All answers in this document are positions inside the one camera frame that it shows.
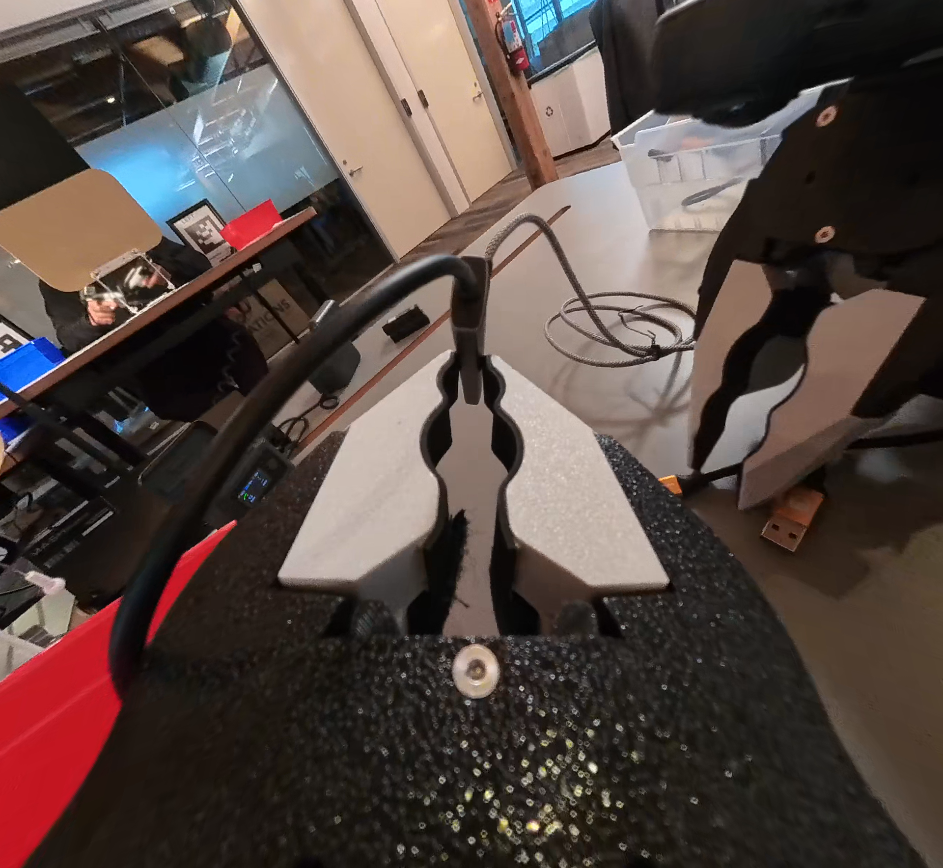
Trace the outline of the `wooden table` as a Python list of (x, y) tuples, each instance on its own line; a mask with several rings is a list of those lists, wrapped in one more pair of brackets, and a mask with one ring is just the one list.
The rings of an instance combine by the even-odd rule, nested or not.
[[(35, 429), (68, 441), (79, 452), (119, 473), (138, 464), (144, 456), (137, 448), (108, 428), (99, 432), (90, 426), (94, 419), (87, 412), (88, 403), (97, 400), (101, 393), (108, 393), (126, 383), (141, 367), (225, 311), (230, 302), (239, 302), (271, 281), (277, 272), (292, 265), (297, 260), (294, 249), (285, 253), (274, 249), (316, 214), (316, 209), (308, 206), (280, 221), (229, 259), (153, 302), (121, 327), (89, 344), (27, 386), (13, 390), (2, 384), (2, 418), (14, 412), (27, 414)], [(91, 373), (97, 362), (121, 349), (124, 342), (144, 333), (164, 316), (185, 307), (203, 291), (215, 291), (230, 281), (237, 281), (240, 285), (207, 302), (200, 314), (193, 314), (186, 320), (176, 319), (173, 327), (167, 328), (147, 347), (136, 347), (135, 353), (126, 355), (122, 362), (115, 362), (106, 374), (94, 376)]]

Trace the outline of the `black battery charger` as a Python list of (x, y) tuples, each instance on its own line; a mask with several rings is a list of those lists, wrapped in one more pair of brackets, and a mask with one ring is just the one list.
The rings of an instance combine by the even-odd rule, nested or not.
[[(309, 321), (310, 332), (317, 332), (336, 309), (336, 300), (327, 299)], [(347, 389), (360, 361), (360, 351), (352, 341), (347, 341), (310, 374), (309, 382), (323, 398), (336, 397)]]

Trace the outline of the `wooden post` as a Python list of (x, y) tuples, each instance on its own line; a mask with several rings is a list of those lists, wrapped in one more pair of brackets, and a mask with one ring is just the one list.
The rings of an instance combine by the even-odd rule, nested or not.
[(558, 179), (525, 76), (509, 70), (497, 43), (494, 24), (505, 6), (501, 0), (463, 0), (478, 47), (489, 73), (492, 90), (507, 122), (531, 188)]

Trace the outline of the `framed tag sign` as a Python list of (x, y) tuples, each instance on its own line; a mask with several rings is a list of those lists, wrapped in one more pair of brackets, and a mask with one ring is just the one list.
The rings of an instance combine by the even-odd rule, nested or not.
[(226, 226), (224, 219), (206, 199), (174, 215), (167, 224), (181, 241), (201, 253), (212, 266), (229, 259), (235, 252), (222, 234)]

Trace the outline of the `white recycling cabinet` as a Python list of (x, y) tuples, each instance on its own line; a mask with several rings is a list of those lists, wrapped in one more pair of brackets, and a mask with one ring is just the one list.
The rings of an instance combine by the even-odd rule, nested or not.
[(596, 44), (538, 74), (530, 92), (554, 159), (593, 147), (610, 136), (605, 69)]

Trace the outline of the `dark jacket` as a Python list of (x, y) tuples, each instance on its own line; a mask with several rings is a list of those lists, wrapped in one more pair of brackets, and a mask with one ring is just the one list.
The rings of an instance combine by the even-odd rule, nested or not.
[(596, 0), (588, 19), (604, 67), (612, 135), (654, 108), (651, 57), (658, 19), (685, 0)]

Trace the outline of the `glass office partition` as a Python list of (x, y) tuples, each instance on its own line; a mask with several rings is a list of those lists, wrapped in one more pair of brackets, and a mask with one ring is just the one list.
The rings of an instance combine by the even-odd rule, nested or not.
[(167, 221), (204, 199), (225, 223), (269, 199), (282, 219), (316, 209), (283, 242), (297, 260), (239, 304), (272, 357), (393, 259), (243, 15), (235, 0), (88, 5), (3, 31), (2, 83), (177, 246)]

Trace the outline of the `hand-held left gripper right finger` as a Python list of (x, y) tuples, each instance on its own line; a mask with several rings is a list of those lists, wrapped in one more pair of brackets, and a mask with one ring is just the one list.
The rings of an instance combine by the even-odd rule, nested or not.
[(591, 427), (502, 358), (485, 358), (482, 380), (505, 469), (489, 565), (500, 634), (550, 635), (571, 604), (668, 590)]

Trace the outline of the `blue bin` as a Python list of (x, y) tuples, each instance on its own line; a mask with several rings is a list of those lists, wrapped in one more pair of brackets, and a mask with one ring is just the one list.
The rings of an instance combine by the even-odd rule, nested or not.
[(11, 390), (22, 390), (66, 360), (49, 339), (39, 337), (21, 344), (1, 358), (1, 382)]

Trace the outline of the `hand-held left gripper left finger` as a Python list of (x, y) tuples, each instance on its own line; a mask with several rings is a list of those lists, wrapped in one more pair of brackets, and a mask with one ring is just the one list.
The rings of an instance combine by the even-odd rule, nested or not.
[(349, 426), (279, 570), (283, 586), (378, 602), (408, 633), (442, 633), (468, 533), (438, 471), (459, 369), (442, 353)]

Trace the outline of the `black equipment case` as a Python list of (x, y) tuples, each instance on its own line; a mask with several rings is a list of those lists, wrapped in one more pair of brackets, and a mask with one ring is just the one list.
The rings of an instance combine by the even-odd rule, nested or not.
[(183, 427), (129, 470), (53, 444), (16, 463), (2, 476), (3, 624), (33, 595), (29, 569), (63, 579), (85, 608), (118, 598), (215, 436)]

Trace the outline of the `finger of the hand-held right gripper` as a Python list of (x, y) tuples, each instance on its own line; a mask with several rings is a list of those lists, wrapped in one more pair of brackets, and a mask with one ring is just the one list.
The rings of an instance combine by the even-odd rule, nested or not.
[(758, 263), (735, 260), (701, 326), (690, 374), (689, 463), (699, 471), (723, 431), (709, 421), (708, 403), (723, 383), (724, 365), (740, 337), (762, 318), (772, 301), (770, 282)]
[(871, 289), (826, 308), (805, 340), (802, 376), (769, 414), (741, 467), (737, 508), (784, 493), (873, 428), (855, 405), (925, 303)]

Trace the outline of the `black power station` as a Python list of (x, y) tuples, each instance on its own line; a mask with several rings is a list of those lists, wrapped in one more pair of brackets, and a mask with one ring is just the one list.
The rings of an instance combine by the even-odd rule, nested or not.
[(291, 470), (290, 446), (286, 434), (268, 424), (222, 480), (204, 523), (218, 529), (253, 510)]

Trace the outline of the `clear plastic bin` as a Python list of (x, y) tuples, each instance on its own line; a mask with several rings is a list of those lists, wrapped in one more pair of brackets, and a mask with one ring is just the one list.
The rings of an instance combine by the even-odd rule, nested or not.
[(823, 86), (745, 128), (722, 128), (654, 111), (612, 136), (651, 231), (718, 234), (784, 129), (819, 101)]

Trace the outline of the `red plastic part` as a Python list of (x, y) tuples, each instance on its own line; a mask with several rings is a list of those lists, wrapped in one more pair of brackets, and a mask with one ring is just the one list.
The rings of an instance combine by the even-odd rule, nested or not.
[(2, 682), (2, 866), (24, 866), (72, 802), (122, 707), (109, 646), (123, 601)]

